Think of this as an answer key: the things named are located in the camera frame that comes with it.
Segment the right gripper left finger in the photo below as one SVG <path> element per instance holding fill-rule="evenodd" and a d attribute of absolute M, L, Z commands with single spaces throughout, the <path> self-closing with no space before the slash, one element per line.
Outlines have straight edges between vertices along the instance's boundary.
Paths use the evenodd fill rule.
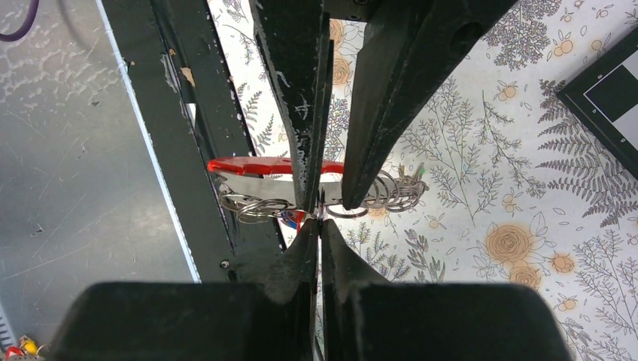
<path fill-rule="evenodd" d="M 71 306 L 51 360 L 312 360 L 319 224 L 236 282 L 104 282 Z"/>

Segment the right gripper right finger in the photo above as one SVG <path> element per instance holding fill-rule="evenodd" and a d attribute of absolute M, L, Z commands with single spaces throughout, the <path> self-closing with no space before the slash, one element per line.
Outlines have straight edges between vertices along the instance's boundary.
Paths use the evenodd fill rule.
<path fill-rule="evenodd" d="M 328 360 L 569 360 L 539 294 L 519 284 L 392 283 L 321 225 Z"/>

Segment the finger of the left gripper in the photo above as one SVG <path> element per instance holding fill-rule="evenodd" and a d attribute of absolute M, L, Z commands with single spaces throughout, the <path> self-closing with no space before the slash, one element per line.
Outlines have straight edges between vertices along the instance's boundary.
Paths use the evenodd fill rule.
<path fill-rule="evenodd" d="M 514 1 L 383 1 L 357 54 L 342 200 L 363 202 L 401 134 Z"/>
<path fill-rule="evenodd" d="M 332 93 L 330 15 L 322 1 L 250 3 L 260 56 L 286 129 L 296 206 L 313 211 Z"/>

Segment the blue tag key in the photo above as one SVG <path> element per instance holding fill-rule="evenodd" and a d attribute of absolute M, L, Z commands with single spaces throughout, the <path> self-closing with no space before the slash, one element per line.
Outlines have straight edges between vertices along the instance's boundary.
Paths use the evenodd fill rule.
<path fill-rule="evenodd" d="M 283 211 L 280 214 L 280 221 L 287 227 L 295 229 L 297 232 L 302 228 L 306 219 L 304 211 Z"/>

